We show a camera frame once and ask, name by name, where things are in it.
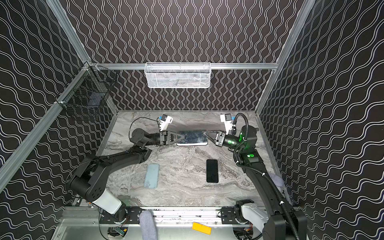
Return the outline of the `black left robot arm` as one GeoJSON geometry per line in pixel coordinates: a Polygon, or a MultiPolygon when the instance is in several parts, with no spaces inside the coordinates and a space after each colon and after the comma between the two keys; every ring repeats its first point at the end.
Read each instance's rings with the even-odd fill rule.
{"type": "Polygon", "coordinates": [[[143,129],[135,129],[130,138],[134,144],[131,148],[113,155],[86,158],[66,183],[66,187],[102,209],[115,223],[124,223],[128,219],[126,205],[106,187],[110,174],[144,163],[152,153],[148,146],[167,146],[184,139],[184,135],[172,131],[150,134],[143,129]]]}

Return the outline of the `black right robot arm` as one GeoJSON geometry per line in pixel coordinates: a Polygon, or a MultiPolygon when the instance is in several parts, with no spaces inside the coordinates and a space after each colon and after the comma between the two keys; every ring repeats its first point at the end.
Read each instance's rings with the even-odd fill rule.
{"type": "Polygon", "coordinates": [[[233,150],[233,159],[256,187],[266,211],[262,212],[250,200],[238,201],[235,205],[236,220],[250,223],[253,239],[258,240],[305,240],[307,219],[283,196],[264,161],[256,149],[258,128],[243,126],[239,136],[224,131],[205,131],[204,135],[218,147],[233,150]]]}

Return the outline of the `white smartphone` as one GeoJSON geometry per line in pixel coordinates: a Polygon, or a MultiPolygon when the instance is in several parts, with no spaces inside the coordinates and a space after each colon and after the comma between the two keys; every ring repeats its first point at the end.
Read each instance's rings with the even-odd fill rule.
{"type": "Polygon", "coordinates": [[[177,146],[206,146],[208,144],[208,137],[202,130],[179,131],[179,134],[185,138],[176,143],[177,146]]]}

